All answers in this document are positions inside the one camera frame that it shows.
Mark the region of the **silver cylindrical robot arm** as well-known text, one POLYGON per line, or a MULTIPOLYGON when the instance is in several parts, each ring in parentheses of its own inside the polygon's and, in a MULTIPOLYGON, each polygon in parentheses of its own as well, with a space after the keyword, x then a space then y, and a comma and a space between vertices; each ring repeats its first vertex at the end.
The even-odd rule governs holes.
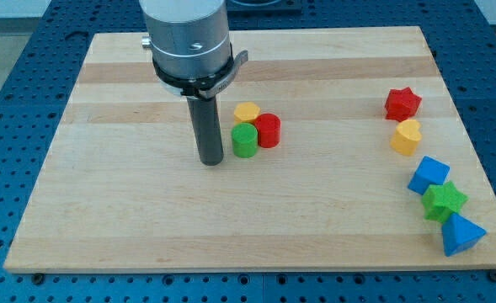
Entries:
POLYGON ((216 96, 235 79, 248 52, 233 53, 225 0, 141 0, 155 73, 187 99, 200 161, 223 160, 216 96))

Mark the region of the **black clamp ring mount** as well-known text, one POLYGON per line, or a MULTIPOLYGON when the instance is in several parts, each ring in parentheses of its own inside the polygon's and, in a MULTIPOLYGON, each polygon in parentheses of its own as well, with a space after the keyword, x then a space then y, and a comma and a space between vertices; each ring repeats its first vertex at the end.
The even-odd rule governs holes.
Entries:
POLYGON ((156 76, 162 86, 175 96, 197 99, 213 98, 225 90, 235 79, 241 66, 248 61, 248 51, 242 50, 230 57, 224 67, 207 77, 184 79, 168 75, 152 60, 156 76))

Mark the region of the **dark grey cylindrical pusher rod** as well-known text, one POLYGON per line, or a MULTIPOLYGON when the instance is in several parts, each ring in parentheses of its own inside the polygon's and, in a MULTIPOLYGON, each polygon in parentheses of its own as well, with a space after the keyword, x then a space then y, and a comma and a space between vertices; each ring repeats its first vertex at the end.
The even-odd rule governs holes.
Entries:
POLYGON ((215 166, 223 160, 223 145, 216 98, 187 98, 200 161, 215 166))

